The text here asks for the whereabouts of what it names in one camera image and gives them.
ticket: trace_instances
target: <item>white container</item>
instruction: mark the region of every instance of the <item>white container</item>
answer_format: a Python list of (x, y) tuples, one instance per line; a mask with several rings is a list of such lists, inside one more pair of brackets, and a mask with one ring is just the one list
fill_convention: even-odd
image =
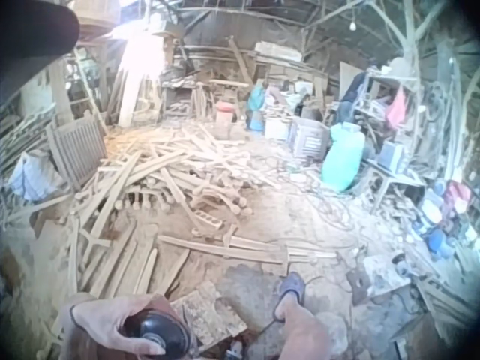
[(287, 141), (291, 125), (291, 121), (284, 121), (279, 118), (267, 118), (265, 120), (265, 138)]

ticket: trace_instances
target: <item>hanging clothes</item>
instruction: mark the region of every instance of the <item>hanging clothes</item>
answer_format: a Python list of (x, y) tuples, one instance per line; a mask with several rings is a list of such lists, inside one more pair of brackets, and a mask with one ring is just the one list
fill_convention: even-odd
[(387, 107), (385, 111), (385, 118), (391, 129), (398, 129), (400, 124), (404, 121), (407, 109), (405, 107), (405, 93), (403, 86), (398, 88), (397, 94), (393, 103)]

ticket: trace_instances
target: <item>sawdust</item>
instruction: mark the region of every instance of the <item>sawdust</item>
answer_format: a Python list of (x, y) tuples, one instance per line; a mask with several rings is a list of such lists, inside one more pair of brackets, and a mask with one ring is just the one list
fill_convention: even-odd
[[(279, 166), (284, 162), (296, 161), (291, 158), (290, 151), (285, 145), (263, 139), (261, 135), (246, 133), (241, 125), (234, 126), (231, 140), (250, 140), (245, 145), (239, 146), (239, 151), (247, 149), (252, 154), (253, 167), (269, 176), (285, 179), (278, 172)], [(321, 259), (312, 263), (293, 263), (290, 270), (298, 271), (306, 281), (311, 284), (307, 287), (307, 307), (313, 312), (331, 311), (341, 315), (348, 326), (352, 323), (350, 318), (351, 289), (346, 281), (345, 274), (356, 265), (352, 250), (361, 245), (368, 245), (368, 254), (382, 254), (398, 248), (399, 244), (389, 231), (388, 224), (369, 215), (353, 199), (327, 199), (326, 201), (342, 202), (349, 209), (349, 217), (339, 214), (337, 217), (352, 226), (352, 230), (344, 231), (333, 226), (332, 223), (314, 210), (311, 196), (302, 193), (297, 184), (283, 182), (282, 190), (271, 187), (261, 187), (259, 190), (244, 190), (254, 215), (250, 217), (235, 218), (231, 211), (210, 209), (208, 212), (221, 220), (237, 223), (239, 229), (237, 236), (256, 239), (262, 242), (281, 242), (285, 239), (304, 239), (318, 244), (326, 251), (337, 251), (338, 259)], [(126, 221), (137, 221), (137, 228), (130, 241), (137, 242), (127, 271), (120, 283), (117, 295), (132, 293), (138, 273), (141, 269), (141, 253), (149, 237), (155, 233), (172, 235), (182, 239), (192, 239), (191, 222), (185, 212), (178, 206), (166, 214), (154, 208), (139, 211), (124, 209), (118, 216), (108, 232), (108, 239), (115, 239), (125, 228)], [(21, 287), (16, 289), (15, 304), (8, 317), (8, 326), (2, 334), (7, 338), (16, 339), (11, 344), (21, 354), (15, 359), (33, 359), (35, 352), (43, 348), (46, 343), (42, 322), (50, 328), (56, 317), (59, 307), (66, 298), (68, 252), (66, 240), (68, 228), (52, 221), (47, 221), (42, 235), (35, 239), (29, 227), (10, 228), (1, 239), (3, 247), (9, 247), (18, 263), (21, 275)], [(79, 252), (85, 249), (85, 241), (79, 242)], [(159, 249), (159, 256), (155, 263), (148, 291), (154, 293), (161, 280), (172, 267), (180, 253), (180, 247), (161, 244), (157, 241), (154, 246)], [(122, 262), (125, 252), (118, 263)], [(245, 264), (250, 268), (259, 268), (273, 275), (282, 275), (284, 269), (280, 265), (262, 264), (237, 259), (224, 259), (207, 253), (191, 251), (184, 267), (177, 277), (178, 284), (174, 282), (173, 289), (169, 291), (171, 300), (178, 299), (195, 290), (203, 281), (210, 280), (214, 284), (219, 282), (231, 266)]]

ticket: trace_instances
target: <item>workshop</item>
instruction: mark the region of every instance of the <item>workshop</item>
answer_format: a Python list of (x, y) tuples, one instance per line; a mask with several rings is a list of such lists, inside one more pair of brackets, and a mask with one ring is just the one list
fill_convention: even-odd
[(464, 9), (9, 3), (3, 359), (463, 358), (480, 303)]

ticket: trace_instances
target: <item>plastic bag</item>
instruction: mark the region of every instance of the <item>plastic bag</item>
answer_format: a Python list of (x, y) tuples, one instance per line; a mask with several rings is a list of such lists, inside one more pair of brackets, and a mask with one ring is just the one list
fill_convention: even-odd
[(24, 152), (8, 184), (13, 193), (28, 201), (39, 201), (57, 191), (65, 181), (55, 171), (48, 152)]

